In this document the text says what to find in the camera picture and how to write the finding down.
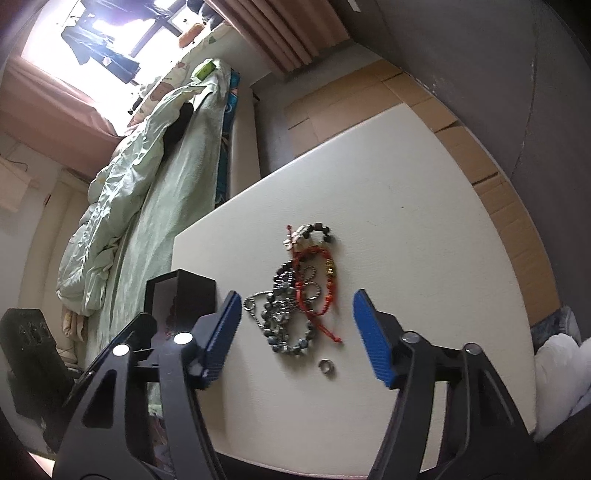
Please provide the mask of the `pink curtain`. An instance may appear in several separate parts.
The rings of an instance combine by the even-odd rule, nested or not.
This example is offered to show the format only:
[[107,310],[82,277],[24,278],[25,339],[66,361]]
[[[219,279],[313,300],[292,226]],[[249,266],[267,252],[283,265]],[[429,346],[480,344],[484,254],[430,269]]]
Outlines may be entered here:
[[121,141],[90,97],[20,56],[5,65],[1,130],[89,178],[109,163]]
[[345,25],[325,0],[226,0],[207,4],[280,76],[314,63],[325,51],[349,41]]

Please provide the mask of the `pink right curtain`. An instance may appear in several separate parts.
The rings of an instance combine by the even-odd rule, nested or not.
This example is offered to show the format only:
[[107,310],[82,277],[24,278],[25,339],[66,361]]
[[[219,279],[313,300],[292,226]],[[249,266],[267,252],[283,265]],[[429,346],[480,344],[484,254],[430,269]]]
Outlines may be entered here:
[[226,0],[207,4],[280,76],[314,63],[325,51],[349,41],[345,25],[325,0]]

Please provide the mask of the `white low table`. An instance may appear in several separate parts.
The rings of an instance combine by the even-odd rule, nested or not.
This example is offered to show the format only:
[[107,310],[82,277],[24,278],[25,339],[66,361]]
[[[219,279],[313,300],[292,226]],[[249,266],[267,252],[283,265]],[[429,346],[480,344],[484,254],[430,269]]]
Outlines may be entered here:
[[271,351],[243,317],[221,378],[198,396],[217,452],[298,474],[363,477],[397,395],[379,381],[353,320],[353,295],[430,342],[481,345],[529,429],[536,426],[530,327],[516,275],[480,198],[406,105],[346,130],[179,234],[172,265],[220,294],[269,289],[288,227],[335,237],[328,333],[304,357]]

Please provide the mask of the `black garment on bed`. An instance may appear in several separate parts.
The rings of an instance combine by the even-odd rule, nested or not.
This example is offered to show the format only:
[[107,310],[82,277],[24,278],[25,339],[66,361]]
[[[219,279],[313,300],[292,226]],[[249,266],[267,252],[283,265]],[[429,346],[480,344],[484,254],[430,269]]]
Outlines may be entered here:
[[184,102],[179,109],[177,119],[166,128],[162,137],[164,159],[172,153],[176,144],[183,138],[192,115],[193,106],[188,102]]

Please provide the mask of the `light green crumpled duvet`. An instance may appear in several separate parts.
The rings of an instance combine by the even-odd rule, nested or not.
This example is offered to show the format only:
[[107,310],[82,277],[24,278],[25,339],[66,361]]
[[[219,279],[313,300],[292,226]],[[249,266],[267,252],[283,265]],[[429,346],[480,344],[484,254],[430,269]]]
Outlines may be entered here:
[[91,182],[89,206],[58,268],[56,294],[68,310],[89,316],[101,308],[117,242],[155,178],[166,129],[179,118],[184,103],[195,100],[200,105],[216,89],[214,82],[191,82],[167,94]]

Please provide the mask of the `flattened cardboard sheets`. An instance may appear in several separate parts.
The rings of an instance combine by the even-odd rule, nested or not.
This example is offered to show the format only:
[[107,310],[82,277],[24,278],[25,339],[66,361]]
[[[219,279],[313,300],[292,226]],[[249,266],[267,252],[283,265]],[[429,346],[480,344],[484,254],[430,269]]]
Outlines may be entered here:
[[284,114],[294,155],[399,104],[433,132],[479,196],[510,258],[530,324],[559,310],[546,249],[511,182],[456,116],[400,67],[381,59],[288,105]]

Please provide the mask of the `black square jewelry box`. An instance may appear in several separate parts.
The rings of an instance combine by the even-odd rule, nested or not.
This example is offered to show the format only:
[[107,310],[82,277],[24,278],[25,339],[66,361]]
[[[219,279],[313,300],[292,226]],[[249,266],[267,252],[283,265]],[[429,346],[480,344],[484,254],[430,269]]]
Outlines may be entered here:
[[156,321],[151,346],[178,333],[189,332],[195,322],[216,310],[216,282],[182,269],[146,282],[143,312]]

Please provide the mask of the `dark wardrobe doors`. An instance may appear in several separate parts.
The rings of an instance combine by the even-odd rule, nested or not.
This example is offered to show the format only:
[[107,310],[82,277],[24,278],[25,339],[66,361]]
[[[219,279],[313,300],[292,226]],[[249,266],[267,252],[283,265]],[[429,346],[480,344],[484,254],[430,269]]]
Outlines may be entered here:
[[338,1],[353,40],[422,82],[480,140],[590,327],[590,5]]

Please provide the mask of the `white slipper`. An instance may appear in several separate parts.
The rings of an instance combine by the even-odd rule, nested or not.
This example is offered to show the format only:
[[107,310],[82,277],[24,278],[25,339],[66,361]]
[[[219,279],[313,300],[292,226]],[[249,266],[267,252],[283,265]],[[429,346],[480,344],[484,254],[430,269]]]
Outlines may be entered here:
[[550,337],[535,355],[536,442],[590,404],[590,340]]

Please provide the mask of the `orange plush on sill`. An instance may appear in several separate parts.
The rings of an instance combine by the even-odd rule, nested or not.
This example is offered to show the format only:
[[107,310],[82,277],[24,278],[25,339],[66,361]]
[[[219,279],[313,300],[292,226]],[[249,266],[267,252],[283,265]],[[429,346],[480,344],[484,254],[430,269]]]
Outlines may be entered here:
[[205,25],[204,23],[195,23],[193,24],[190,29],[186,32],[182,33],[178,37],[178,46],[180,48],[185,48],[189,44],[191,44],[197,36],[204,31]]

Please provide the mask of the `hanging dark clothes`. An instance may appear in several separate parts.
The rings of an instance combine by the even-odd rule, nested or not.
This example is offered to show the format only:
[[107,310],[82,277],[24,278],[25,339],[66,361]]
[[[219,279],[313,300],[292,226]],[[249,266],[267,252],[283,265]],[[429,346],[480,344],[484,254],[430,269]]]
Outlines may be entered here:
[[[134,85],[140,71],[136,55],[161,29],[176,37],[181,34],[172,19],[184,6],[183,1],[78,1],[68,14],[61,38],[80,65],[94,60],[122,83]],[[125,53],[115,45],[122,36],[110,31],[126,29],[136,21],[148,26]]]

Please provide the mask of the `pink hanging towel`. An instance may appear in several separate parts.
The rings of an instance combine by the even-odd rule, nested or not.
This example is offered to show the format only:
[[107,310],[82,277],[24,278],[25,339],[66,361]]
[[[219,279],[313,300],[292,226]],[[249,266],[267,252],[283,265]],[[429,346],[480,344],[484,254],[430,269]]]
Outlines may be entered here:
[[31,177],[15,163],[1,158],[0,206],[11,213],[19,211],[29,188],[38,189],[39,181]]

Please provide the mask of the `pink left curtain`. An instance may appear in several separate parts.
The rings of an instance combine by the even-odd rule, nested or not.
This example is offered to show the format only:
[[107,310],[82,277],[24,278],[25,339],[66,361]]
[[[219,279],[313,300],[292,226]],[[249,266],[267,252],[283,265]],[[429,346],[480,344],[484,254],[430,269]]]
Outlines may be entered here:
[[5,65],[1,130],[89,178],[109,163],[121,141],[90,97],[20,56]]

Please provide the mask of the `pink pillow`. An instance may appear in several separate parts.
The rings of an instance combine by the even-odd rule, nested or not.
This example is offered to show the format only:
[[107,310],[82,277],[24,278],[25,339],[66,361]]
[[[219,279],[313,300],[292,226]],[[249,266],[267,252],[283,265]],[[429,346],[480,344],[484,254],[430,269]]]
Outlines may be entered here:
[[87,317],[67,308],[62,309],[61,328],[64,336],[76,343],[84,343]]

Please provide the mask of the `green bed with cream frame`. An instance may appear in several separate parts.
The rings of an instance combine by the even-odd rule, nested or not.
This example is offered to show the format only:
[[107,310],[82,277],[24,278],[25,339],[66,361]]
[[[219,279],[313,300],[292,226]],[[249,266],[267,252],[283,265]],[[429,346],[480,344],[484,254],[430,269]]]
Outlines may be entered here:
[[[216,69],[204,81],[194,81],[192,72],[208,61]],[[188,101],[193,106],[191,120],[172,153],[166,159],[162,156],[140,209],[117,242],[104,302],[86,316],[84,343],[73,342],[62,332],[66,307],[56,294],[56,283],[66,245],[89,206],[88,189],[94,179],[82,186],[67,178],[59,180],[45,208],[27,259],[19,303],[41,310],[58,354],[69,366],[89,363],[141,309],[146,282],[169,270],[173,242],[180,232],[260,177],[252,91],[221,59],[182,67],[169,93],[191,82],[214,82],[217,89],[200,105]]]

